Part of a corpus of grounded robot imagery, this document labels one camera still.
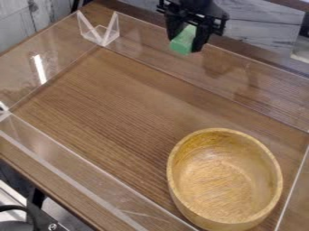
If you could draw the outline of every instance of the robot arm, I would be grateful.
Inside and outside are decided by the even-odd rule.
[[[212,33],[223,34],[229,14],[212,0],[159,0],[156,10],[164,14],[170,40],[179,35],[187,24],[196,27],[191,52],[200,51]]]

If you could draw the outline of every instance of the bowl rim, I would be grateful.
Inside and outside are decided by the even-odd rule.
[[[267,155],[267,157],[270,158],[270,161],[274,165],[274,168],[275,168],[275,174],[277,174],[277,177],[278,177],[278,184],[277,184],[277,188],[275,188],[275,193],[274,193],[274,196],[270,200],[270,202],[267,203],[267,205],[265,206],[265,208],[262,208],[257,213],[254,213],[253,215],[250,215],[245,220],[242,221],[235,221],[235,222],[222,222],[219,220],[215,220],[212,218],[208,218],[206,217],[203,214],[200,214],[199,212],[194,211],[191,209],[191,206],[190,204],[186,202],[184,199],[182,199],[182,196],[180,196],[180,193],[178,191],[178,188],[175,186],[175,182],[174,182],[174,178],[172,178],[172,167],[171,167],[171,163],[172,163],[172,160],[175,158],[175,155],[178,153],[178,150],[179,150],[179,147],[183,145],[183,143],[186,141],[188,141],[196,134],[204,134],[204,133],[211,133],[211,132],[226,132],[226,133],[233,133],[233,134],[237,134],[242,137],[245,137],[246,139],[249,139],[250,141],[253,141],[265,151],[265,154]],[[170,190],[172,191],[174,193],[174,196],[176,197],[179,203],[186,207],[186,209],[190,210],[190,212],[196,215],[198,217],[202,217],[203,219],[207,219],[208,221],[212,221],[212,222],[216,222],[219,224],[230,224],[230,225],[237,225],[237,224],[243,224],[243,223],[249,223],[249,222],[253,222],[258,219],[261,219],[263,216],[266,216],[274,206],[278,204],[278,200],[279,200],[279,197],[281,197],[281,194],[282,194],[282,188],[283,188],[283,178],[282,178],[282,172],[281,172],[281,168],[279,168],[279,165],[278,165],[278,161],[275,159],[275,156],[274,154],[270,152],[270,150],[266,148],[266,146],[255,139],[253,138],[250,135],[247,135],[246,133],[243,132],[239,132],[239,131],[235,131],[233,129],[227,129],[227,128],[206,128],[206,129],[202,129],[196,132],[192,132],[190,133],[188,135],[186,135],[180,140],[179,142],[176,143],[176,145],[174,146],[171,152],[170,152],[170,155],[168,155],[168,159],[167,159],[167,184],[168,184],[168,187],[170,187]]]

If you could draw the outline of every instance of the green object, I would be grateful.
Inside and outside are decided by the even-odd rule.
[[[188,55],[191,53],[191,43],[195,37],[195,32],[196,27],[187,25],[179,35],[170,42],[170,49],[182,55]]]

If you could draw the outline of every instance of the wooden table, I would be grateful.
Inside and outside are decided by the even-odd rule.
[[[83,12],[92,23],[105,22],[112,13],[99,1],[87,5]],[[56,38],[65,39],[69,18],[56,29],[61,32]],[[168,152],[176,141],[195,130],[207,127],[239,130],[265,143],[282,169],[281,201],[271,216],[253,229],[274,230],[309,144],[307,79],[215,45],[206,46],[191,60],[183,58],[180,71],[170,65],[162,68],[159,61],[164,59],[168,63],[170,59],[160,51],[167,38],[159,28],[154,33],[155,36],[144,33],[144,40],[154,46],[140,45],[140,56],[134,57],[127,50],[119,54],[117,42],[136,51],[136,43],[126,36],[111,50],[91,49],[12,109],[20,119],[80,158],[63,153],[67,152],[63,148],[53,149],[48,141],[40,145],[45,136],[36,136],[23,127],[18,139],[28,141],[37,156],[56,169],[48,169],[4,138],[0,138],[0,156],[95,229],[134,230],[101,206],[105,185],[99,170],[112,174],[183,219],[167,192]],[[61,51],[75,52],[73,46],[63,46]],[[8,58],[14,59],[13,50],[9,52]],[[152,66],[143,60],[151,60]],[[79,187],[68,180],[68,174]],[[289,209],[290,216],[297,213],[297,217],[307,217],[307,208],[302,213]],[[309,225],[305,218],[302,222],[302,227]]]

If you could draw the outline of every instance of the wooden bowl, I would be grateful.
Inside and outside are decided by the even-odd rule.
[[[259,224],[282,191],[271,152],[251,136],[223,128],[179,141],[168,156],[167,182],[184,217],[211,231],[242,231]]]

